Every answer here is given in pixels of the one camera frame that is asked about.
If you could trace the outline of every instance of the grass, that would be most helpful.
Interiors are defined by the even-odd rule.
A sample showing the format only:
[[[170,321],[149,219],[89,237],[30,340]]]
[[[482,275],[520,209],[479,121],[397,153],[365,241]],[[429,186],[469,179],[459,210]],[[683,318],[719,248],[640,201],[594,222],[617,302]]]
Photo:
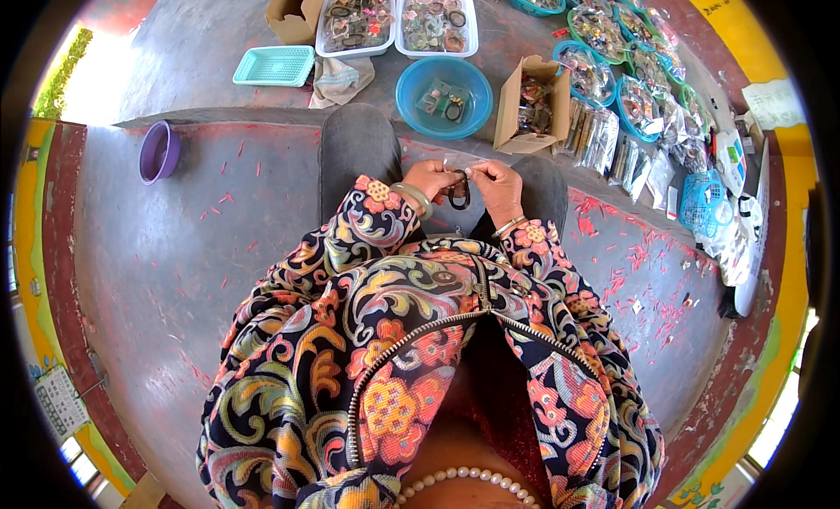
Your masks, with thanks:
[[[79,34],[70,44],[67,53],[61,57],[58,67],[50,73],[41,91],[38,92],[35,105],[32,107],[33,116],[61,119],[61,114],[67,107],[64,103],[64,90],[67,87],[67,81],[70,79],[70,74],[73,74],[76,63],[85,55],[85,50],[88,48],[91,39],[93,39],[92,31],[84,28],[79,30]]]

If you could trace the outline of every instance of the jacket button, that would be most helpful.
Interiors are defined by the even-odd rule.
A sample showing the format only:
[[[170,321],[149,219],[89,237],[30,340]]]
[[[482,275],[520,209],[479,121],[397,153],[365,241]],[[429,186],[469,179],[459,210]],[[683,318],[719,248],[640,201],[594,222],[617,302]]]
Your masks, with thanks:
[[[455,274],[448,271],[438,271],[432,274],[432,281],[435,283],[440,283],[442,285],[447,285],[449,283],[455,283],[455,280],[458,279],[455,277]]]
[[[529,296],[531,296],[531,291],[528,290],[527,288],[525,288],[524,286],[518,284],[518,283],[512,283],[511,284],[511,290],[513,291],[514,294],[516,294],[519,297],[529,297]]]

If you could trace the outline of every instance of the white plastic tray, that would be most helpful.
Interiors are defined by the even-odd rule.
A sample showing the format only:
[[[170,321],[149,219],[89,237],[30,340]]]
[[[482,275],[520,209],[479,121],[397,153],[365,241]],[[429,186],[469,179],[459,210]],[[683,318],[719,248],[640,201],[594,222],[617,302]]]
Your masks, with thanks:
[[[318,33],[315,36],[315,53],[318,53],[321,57],[346,57],[351,59],[353,57],[380,56],[388,50],[388,46],[394,43],[394,38],[396,31],[399,28],[399,24],[391,26],[391,33],[388,35],[388,41],[382,45],[371,46],[369,48],[352,48],[350,50],[341,50],[340,52],[327,52],[323,45],[323,38],[327,33],[324,24],[327,21],[327,6],[332,2],[333,0],[323,0],[323,4],[321,4],[321,17],[318,19]],[[391,13],[394,16],[396,16],[395,3],[396,0],[388,0],[388,4],[391,7]]]
[[[394,7],[394,16],[396,17],[396,30],[399,34],[396,37],[396,50],[408,56],[409,59],[420,59],[428,56],[449,56],[449,57],[469,57],[478,51],[478,23],[476,21],[476,5],[473,0],[461,0],[463,4],[462,11],[467,17],[466,31],[467,42],[464,46],[463,52],[412,52],[407,50],[403,44],[403,6],[407,0],[396,0]]]

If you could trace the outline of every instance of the cloth rag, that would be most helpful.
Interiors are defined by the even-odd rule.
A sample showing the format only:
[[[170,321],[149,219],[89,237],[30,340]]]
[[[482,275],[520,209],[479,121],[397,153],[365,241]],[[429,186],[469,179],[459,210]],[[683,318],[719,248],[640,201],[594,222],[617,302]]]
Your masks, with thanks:
[[[310,108],[346,105],[364,87],[371,84],[375,72],[370,57],[339,61],[331,57],[316,59]]]

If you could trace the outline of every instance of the purple bowl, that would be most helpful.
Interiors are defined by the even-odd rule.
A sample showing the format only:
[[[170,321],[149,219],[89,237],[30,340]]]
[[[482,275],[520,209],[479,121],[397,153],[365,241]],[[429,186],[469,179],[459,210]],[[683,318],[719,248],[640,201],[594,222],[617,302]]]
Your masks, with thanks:
[[[149,128],[140,147],[140,178],[144,185],[168,178],[178,164],[181,138],[160,120]]]

